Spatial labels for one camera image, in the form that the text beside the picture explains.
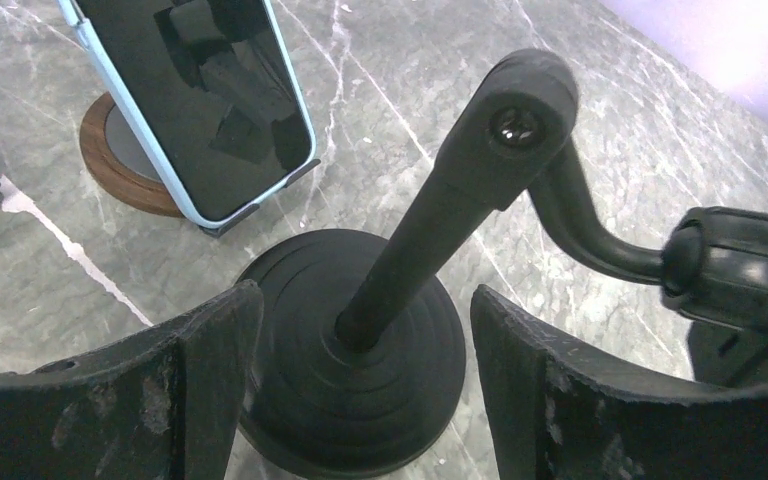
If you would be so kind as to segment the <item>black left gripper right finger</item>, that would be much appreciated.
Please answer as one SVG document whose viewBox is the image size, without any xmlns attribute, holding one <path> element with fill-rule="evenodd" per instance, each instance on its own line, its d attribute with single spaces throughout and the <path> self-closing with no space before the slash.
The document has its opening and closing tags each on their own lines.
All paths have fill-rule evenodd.
<svg viewBox="0 0 768 480">
<path fill-rule="evenodd" d="M 501 478 L 768 479 L 768 383 L 647 369 L 484 285 L 470 321 Z"/>
</svg>

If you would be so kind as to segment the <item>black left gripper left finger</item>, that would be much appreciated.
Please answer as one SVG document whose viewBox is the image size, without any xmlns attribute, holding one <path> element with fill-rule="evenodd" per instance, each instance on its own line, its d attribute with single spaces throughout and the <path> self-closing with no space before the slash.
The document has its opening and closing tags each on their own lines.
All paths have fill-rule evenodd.
<svg viewBox="0 0 768 480">
<path fill-rule="evenodd" d="M 27 374 L 0 373 L 0 479 L 221 479 L 263 297 L 251 281 Z"/>
</svg>

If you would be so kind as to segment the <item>black round-base phone holder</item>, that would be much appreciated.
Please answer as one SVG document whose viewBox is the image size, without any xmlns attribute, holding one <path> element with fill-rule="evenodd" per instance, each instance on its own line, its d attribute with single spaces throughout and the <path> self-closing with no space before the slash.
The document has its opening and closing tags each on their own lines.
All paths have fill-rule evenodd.
<svg viewBox="0 0 768 480">
<path fill-rule="evenodd" d="M 249 442 L 307 478 L 366 479 L 416 459 L 452 419 L 466 336 L 437 272 L 495 211 L 528 193 L 541 225 L 580 264 L 656 285 L 693 323 L 694 379 L 768 383 L 768 214 L 687 212 L 659 250 L 599 221 L 571 134 L 568 65 L 515 51 L 484 78 L 390 239 L 307 232 L 245 271 L 264 296 L 240 419 Z"/>
</svg>

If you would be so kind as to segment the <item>blue case phone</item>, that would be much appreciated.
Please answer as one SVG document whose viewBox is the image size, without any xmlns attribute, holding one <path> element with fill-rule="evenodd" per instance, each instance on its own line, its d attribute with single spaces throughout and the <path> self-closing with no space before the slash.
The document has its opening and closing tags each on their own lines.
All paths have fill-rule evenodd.
<svg viewBox="0 0 768 480">
<path fill-rule="evenodd" d="M 185 218 L 222 230 L 313 169 L 315 131 L 268 1 L 63 1 Z"/>
</svg>

